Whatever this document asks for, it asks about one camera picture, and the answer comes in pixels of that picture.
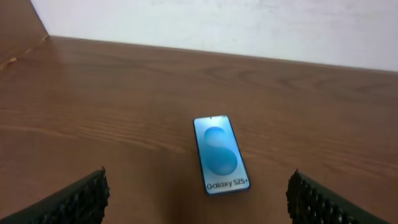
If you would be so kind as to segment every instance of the white backdrop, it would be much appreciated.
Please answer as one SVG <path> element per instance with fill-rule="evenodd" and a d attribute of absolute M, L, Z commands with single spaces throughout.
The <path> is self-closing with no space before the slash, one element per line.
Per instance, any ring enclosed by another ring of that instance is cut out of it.
<path fill-rule="evenodd" d="M 32 0 L 50 35 L 398 71 L 397 0 Z"/>

